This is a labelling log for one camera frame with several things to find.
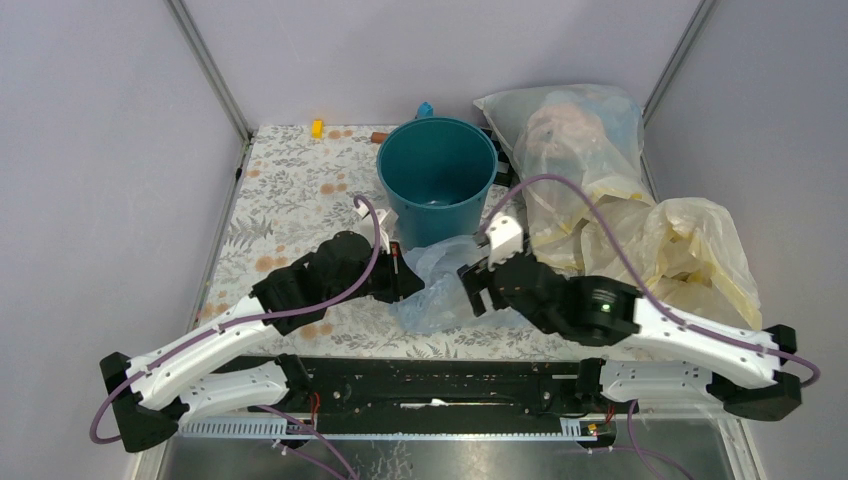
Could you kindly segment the light blue plastic trash bag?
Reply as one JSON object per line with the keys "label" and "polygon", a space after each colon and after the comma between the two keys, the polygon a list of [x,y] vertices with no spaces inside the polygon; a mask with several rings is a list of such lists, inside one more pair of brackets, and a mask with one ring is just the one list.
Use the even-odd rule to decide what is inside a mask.
{"label": "light blue plastic trash bag", "polygon": [[424,288],[389,307],[399,327],[414,334],[528,327],[530,323],[512,309],[489,310],[480,316],[473,313],[458,269],[482,258],[482,250],[468,235],[408,251],[404,260],[424,282]]}

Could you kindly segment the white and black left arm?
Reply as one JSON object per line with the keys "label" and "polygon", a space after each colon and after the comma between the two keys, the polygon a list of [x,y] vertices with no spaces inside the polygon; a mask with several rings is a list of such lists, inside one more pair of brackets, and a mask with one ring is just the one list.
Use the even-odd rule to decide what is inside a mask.
{"label": "white and black left arm", "polygon": [[114,352],[99,362],[111,409],[128,453],[157,446],[192,420],[248,406],[280,404],[296,411],[310,385],[297,360],[271,360],[251,370],[218,368],[267,340],[322,320],[329,307],[371,297],[392,304],[422,290],[423,281],[390,242],[373,249],[365,236],[342,231],[291,265],[272,271],[231,309],[147,354]]}

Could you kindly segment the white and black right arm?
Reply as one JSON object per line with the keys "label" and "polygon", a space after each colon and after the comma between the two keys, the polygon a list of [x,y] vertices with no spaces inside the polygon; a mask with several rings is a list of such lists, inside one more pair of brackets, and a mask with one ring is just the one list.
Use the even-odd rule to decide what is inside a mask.
{"label": "white and black right arm", "polygon": [[801,380],[784,371],[783,354],[797,350],[792,328],[728,327],[664,304],[635,287],[602,276],[566,278],[532,255],[491,266],[481,260],[458,269],[474,315],[512,309],[545,334],[586,347],[635,347],[663,361],[584,359],[573,386],[575,402],[597,412],[632,401],[719,405],[737,417],[775,422],[802,403]]}

